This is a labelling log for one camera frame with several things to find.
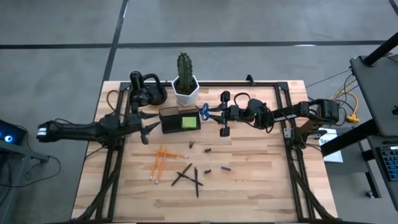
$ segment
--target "white label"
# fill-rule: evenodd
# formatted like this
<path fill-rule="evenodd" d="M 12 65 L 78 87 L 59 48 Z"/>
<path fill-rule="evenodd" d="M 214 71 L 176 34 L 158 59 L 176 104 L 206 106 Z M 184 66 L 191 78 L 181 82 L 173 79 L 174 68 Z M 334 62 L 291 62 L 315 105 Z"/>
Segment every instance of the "white label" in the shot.
<path fill-rule="evenodd" d="M 295 118 L 295 117 L 297 117 L 296 114 L 291 114 L 291 115 L 287 115 L 286 117 L 283 116 L 280 118 L 275 118 L 274 121 L 284 121 L 284 120 L 286 120 L 286 118 L 290 119 L 290 118 Z"/>
<path fill-rule="evenodd" d="M 320 128 L 319 130 L 325 130 L 327 132 L 319 139 L 320 146 L 337 137 L 337 132 L 335 129 Z M 343 156 L 341 156 L 341 151 L 337 151 L 329 156 L 325 156 L 323 160 L 325 162 L 343 162 Z"/>

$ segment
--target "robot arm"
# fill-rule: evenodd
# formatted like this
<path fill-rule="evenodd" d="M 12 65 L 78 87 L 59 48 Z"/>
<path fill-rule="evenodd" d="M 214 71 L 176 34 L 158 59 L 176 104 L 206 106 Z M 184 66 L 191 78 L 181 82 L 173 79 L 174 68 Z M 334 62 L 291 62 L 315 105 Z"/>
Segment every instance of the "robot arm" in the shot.
<path fill-rule="evenodd" d="M 276 122 L 281 122 L 297 117 L 308 118 L 309 120 L 301 127 L 292 130 L 292 139 L 305 142 L 307 137 L 324 124 L 335 124 L 339 121 L 338 103 L 333 100 L 314 100 L 311 102 L 302 101 L 296 105 L 288 106 L 279 110 L 271 111 L 266 103 L 257 99 L 250 99 L 246 109 L 236 105 L 228 106 L 230 93 L 224 91 L 221 94 L 221 104 L 209 111 L 222 111 L 221 116 L 209 115 L 217 123 L 222 124 L 220 136 L 229 136 L 228 121 L 240 121 L 251 125 L 254 128 L 263 130 L 272 127 Z M 316 111 L 310 106 L 317 105 Z"/>
<path fill-rule="evenodd" d="M 139 112 L 130 114 L 129 118 L 120 123 L 119 116 L 108 114 L 98 122 L 90 124 L 71 124 L 47 121 L 39 125 L 37 139 L 40 142 L 55 142 L 61 139 L 71 139 L 78 141 L 96 141 L 103 146 L 117 146 L 118 139 L 127 134 L 141 132 L 142 143 L 148 144 L 146 135 L 150 133 L 158 124 L 143 127 L 142 119 L 157 116 L 157 114 L 145 114 Z"/>

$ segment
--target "scissors handle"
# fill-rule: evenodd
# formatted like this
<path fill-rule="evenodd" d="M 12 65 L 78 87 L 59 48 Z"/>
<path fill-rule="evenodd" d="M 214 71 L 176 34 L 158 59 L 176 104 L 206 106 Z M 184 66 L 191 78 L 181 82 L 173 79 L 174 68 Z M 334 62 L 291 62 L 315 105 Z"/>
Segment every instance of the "scissors handle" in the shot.
<path fill-rule="evenodd" d="M 209 104 L 205 103 L 202 108 L 199 108 L 199 113 L 201 116 L 201 119 L 204 121 L 207 121 L 210 117 L 209 115 Z"/>

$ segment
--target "wooden table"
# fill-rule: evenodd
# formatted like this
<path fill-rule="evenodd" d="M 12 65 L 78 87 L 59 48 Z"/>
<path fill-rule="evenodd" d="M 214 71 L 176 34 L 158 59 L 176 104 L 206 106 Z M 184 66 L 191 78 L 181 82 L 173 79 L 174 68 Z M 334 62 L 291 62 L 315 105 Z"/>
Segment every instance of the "wooden table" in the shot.
<path fill-rule="evenodd" d="M 95 120 L 111 112 L 106 95 L 118 90 L 120 82 L 105 82 L 98 103 Z M 307 101 L 303 81 L 288 81 L 293 104 Z M 231 92 L 231 99 L 239 92 L 249 93 L 252 98 L 267 102 L 271 110 L 277 109 L 275 91 L 270 87 L 201 87 L 197 105 L 204 103 L 216 106 L 220 94 Z M 178 106 L 171 88 L 167 101 L 161 107 Z M 117 94 L 111 94 L 110 102 L 115 105 Z M 239 96 L 237 103 L 245 108 L 248 99 Z M 158 113 L 158 106 L 141 108 L 147 113 Z M 145 124 L 159 118 L 145 120 Z M 305 119 L 296 119 L 301 126 Z M 251 128 L 244 123 L 229 123 L 231 135 L 219 136 L 220 125 L 215 121 L 202 121 L 201 130 L 184 133 L 162 134 L 160 125 L 148 136 L 149 144 L 141 143 L 140 134 L 134 133 L 126 139 L 123 163 L 114 212 L 114 222 L 277 222 L 296 221 L 289 169 L 280 124 L 270 134 L 265 130 Z M 192 149 L 188 145 L 194 141 Z M 150 181 L 149 176 L 155 161 L 155 151 L 163 145 L 170 152 L 186 154 L 188 159 L 167 156 L 159 184 Z M 87 153 L 101 147 L 91 142 Z M 210 153 L 203 150 L 211 148 Z M 100 190 L 106 149 L 91 155 L 84 163 L 72 217 L 81 215 Z M 336 216 L 336 208 L 326 174 L 322 155 L 314 148 L 304 150 L 310 188 L 329 213 Z M 199 171 L 200 197 L 196 197 L 195 184 L 177 177 L 176 171 L 183 171 L 194 177 L 193 167 Z M 221 170 L 220 166 L 232 168 L 232 172 Z M 204 170 L 211 169 L 205 175 Z M 303 193 L 300 192 L 304 214 L 307 213 Z M 108 211 L 105 200 L 103 215 Z"/>

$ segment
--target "blue light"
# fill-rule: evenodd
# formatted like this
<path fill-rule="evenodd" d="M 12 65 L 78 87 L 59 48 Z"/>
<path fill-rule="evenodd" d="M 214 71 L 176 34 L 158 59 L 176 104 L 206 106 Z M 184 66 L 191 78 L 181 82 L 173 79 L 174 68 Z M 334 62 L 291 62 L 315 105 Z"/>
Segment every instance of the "blue light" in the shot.
<path fill-rule="evenodd" d="M 12 142 L 12 136 L 6 136 L 4 140 L 8 143 Z"/>

